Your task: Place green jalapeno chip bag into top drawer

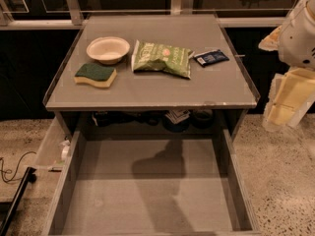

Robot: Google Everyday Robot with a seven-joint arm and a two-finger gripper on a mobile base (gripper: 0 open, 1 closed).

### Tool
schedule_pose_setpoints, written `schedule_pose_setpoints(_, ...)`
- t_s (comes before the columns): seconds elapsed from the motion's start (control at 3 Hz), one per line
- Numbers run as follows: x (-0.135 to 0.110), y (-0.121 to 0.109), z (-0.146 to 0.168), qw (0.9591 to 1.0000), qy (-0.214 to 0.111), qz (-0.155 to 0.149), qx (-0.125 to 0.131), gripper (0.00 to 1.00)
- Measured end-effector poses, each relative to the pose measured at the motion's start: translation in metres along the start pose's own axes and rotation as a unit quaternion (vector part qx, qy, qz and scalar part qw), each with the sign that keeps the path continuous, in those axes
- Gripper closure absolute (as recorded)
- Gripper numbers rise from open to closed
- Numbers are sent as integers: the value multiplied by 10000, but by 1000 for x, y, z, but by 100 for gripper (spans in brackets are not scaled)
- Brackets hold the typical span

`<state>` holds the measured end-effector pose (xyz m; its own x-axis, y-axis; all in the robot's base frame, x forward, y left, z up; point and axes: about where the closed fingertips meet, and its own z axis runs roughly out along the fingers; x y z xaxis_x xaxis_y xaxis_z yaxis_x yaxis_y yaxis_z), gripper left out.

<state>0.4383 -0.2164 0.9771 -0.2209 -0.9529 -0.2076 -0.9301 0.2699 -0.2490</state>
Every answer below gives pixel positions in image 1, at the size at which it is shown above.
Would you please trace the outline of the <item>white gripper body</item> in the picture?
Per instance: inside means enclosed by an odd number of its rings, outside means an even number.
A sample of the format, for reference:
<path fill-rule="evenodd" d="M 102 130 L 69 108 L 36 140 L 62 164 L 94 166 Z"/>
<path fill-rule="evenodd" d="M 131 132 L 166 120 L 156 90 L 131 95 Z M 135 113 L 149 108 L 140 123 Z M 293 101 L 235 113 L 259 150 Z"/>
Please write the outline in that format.
<path fill-rule="evenodd" d="M 292 67 L 315 68 L 315 19 L 307 3 L 300 3 L 283 22 L 279 57 Z"/>

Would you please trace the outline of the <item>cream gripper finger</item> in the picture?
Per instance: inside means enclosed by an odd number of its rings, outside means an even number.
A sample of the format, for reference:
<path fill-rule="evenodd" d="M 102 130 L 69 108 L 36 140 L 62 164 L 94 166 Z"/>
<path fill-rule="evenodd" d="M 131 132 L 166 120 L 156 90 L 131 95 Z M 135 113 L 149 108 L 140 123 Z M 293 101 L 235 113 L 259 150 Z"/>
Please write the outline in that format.
<path fill-rule="evenodd" d="M 295 128 L 315 102 L 315 70 L 290 68 L 272 79 L 263 127 L 269 132 Z"/>
<path fill-rule="evenodd" d="M 265 38 L 263 38 L 258 47 L 265 51 L 277 51 L 279 49 L 279 34 L 282 27 L 275 28 Z"/>

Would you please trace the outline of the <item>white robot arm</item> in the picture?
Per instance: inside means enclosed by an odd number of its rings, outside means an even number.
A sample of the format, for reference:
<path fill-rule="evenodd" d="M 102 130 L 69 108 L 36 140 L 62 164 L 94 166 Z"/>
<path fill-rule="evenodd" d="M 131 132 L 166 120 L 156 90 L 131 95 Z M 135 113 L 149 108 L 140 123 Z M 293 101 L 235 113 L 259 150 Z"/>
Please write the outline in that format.
<path fill-rule="evenodd" d="M 258 47 L 277 51 L 289 66 L 272 80 L 263 127 L 270 132 L 296 127 L 315 98 L 315 0 L 300 0 Z"/>

